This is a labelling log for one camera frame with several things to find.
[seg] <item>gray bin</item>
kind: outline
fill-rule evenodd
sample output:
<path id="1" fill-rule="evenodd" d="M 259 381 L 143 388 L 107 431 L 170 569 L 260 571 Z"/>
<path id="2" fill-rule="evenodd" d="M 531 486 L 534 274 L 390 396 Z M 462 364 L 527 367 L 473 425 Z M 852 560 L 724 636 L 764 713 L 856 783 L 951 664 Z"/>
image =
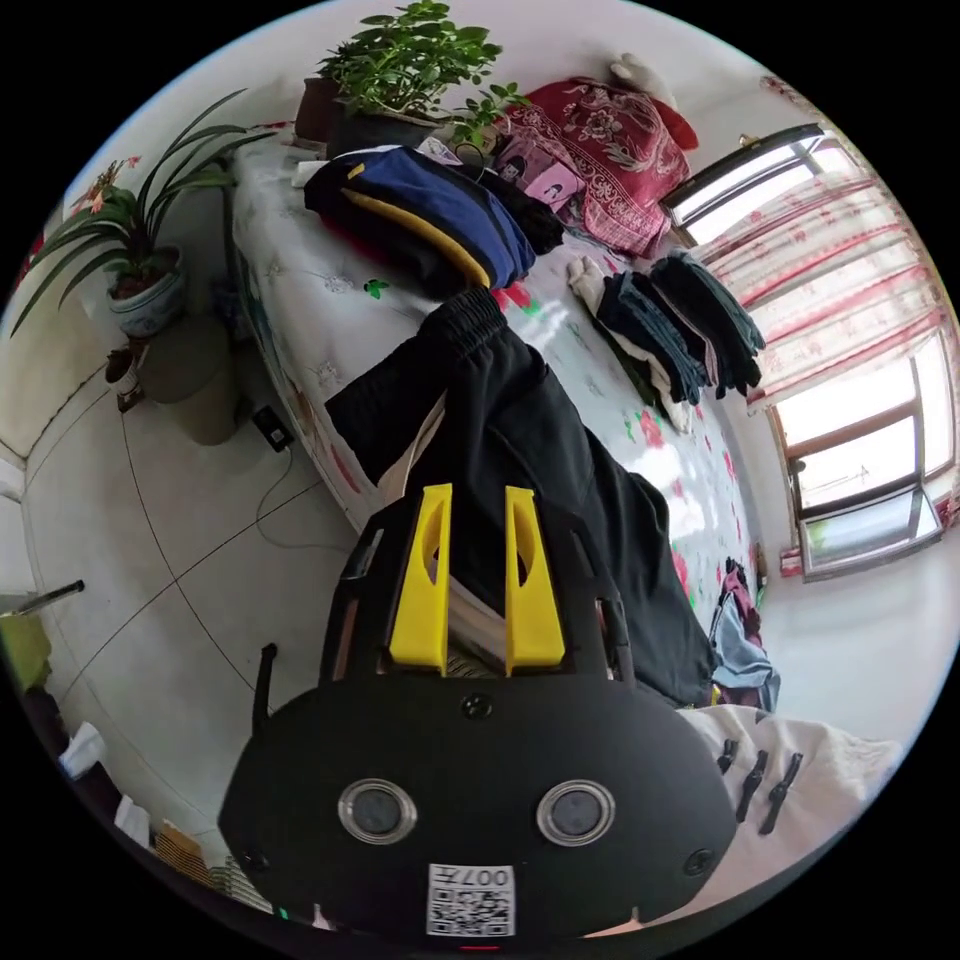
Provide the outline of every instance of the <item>gray bin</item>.
<path id="1" fill-rule="evenodd" d="M 230 338 L 213 317 L 182 317 L 150 339 L 137 371 L 144 395 L 196 443 L 213 446 L 237 429 Z"/>

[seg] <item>power adapter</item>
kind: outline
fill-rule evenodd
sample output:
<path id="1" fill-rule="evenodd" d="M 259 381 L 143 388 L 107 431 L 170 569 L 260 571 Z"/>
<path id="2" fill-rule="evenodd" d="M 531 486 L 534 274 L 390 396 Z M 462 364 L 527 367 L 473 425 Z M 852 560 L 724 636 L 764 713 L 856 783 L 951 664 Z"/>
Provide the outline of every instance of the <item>power adapter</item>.
<path id="1" fill-rule="evenodd" d="M 274 413 L 273 407 L 261 407 L 254 413 L 253 422 L 271 447 L 280 453 L 293 443 L 293 435 L 283 425 L 283 421 Z"/>

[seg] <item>glass pane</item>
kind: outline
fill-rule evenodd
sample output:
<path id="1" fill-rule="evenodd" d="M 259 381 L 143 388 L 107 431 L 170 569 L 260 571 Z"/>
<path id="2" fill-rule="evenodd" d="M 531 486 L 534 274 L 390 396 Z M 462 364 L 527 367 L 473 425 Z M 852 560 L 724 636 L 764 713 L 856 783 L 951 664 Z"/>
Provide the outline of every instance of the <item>glass pane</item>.
<path id="1" fill-rule="evenodd" d="M 814 153 L 814 159 L 824 173 L 857 174 L 862 172 L 853 158 L 842 147 L 823 147 Z"/>
<path id="2" fill-rule="evenodd" d="M 953 402 L 940 338 L 934 337 L 914 359 L 923 404 L 924 472 L 933 473 L 953 459 Z"/>
<path id="3" fill-rule="evenodd" d="M 683 203 L 678 203 L 674 208 L 674 213 L 682 223 L 691 213 L 699 210 L 711 200 L 722 196 L 728 190 L 733 190 L 741 183 L 746 183 L 753 177 L 759 176 L 765 170 L 770 170 L 781 163 L 786 163 L 788 160 L 795 158 L 796 154 L 793 152 L 792 147 L 778 147 L 776 150 L 771 150 L 769 153 L 765 153 L 760 157 L 748 160 L 746 163 L 740 164 L 735 170 L 731 170 L 730 173 L 724 174 L 712 183 L 706 184 L 688 200 L 684 200 Z"/>
<path id="4" fill-rule="evenodd" d="M 910 361 L 896 360 L 798 393 L 778 403 L 777 413 L 787 445 L 792 446 L 909 403 L 914 390 Z"/>
<path id="5" fill-rule="evenodd" d="M 936 513 L 922 490 L 897 494 L 880 503 L 836 517 L 802 524 L 807 570 L 896 554 L 939 527 Z"/>
<path id="6" fill-rule="evenodd" d="M 916 458 L 914 442 L 913 417 L 908 417 L 804 457 L 798 474 L 801 504 L 821 506 L 909 477 Z"/>
<path id="7" fill-rule="evenodd" d="M 806 167 L 786 170 L 779 176 L 771 177 L 740 196 L 734 197 L 695 223 L 689 224 L 687 231 L 696 243 L 708 243 L 754 210 L 776 199 L 781 193 L 799 186 L 812 176 L 813 172 Z"/>

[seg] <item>red striped curtain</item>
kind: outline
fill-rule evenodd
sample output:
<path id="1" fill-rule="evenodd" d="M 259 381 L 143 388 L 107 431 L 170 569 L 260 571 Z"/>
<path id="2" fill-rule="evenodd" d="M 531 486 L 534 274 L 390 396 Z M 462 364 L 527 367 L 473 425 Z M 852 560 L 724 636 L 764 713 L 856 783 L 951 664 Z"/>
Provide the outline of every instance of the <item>red striped curtain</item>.
<path id="1" fill-rule="evenodd" d="M 949 318 L 902 215 L 866 174 L 812 179 L 697 254 L 767 341 L 754 407 L 909 354 Z"/>

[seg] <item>bed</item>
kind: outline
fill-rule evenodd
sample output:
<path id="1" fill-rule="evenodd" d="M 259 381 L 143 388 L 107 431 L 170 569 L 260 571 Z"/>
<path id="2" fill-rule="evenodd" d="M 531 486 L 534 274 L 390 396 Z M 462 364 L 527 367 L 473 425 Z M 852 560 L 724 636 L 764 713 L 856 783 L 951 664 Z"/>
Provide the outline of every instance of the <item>bed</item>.
<path id="1" fill-rule="evenodd" d="M 399 271 L 366 259 L 327 231 L 292 186 L 314 156 L 278 141 L 241 148 L 235 162 L 233 249 L 253 334 L 300 439 L 326 486 L 360 530 L 384 506 L 337 436 L 325 403 L 413 336 L 436 301 Z M 571 257 L 612 272 L 626 260 L 568 236 L 529 275 L 496 296 L 511 328 L 551 365 L 592 430 L 627 469 L 654 483 L 670 507 L 674 563 L 709 630 L 728 557 L 754 581 L 747 511 L 711 402 L 678 434 L 644 405 L 566 283 Z"/>

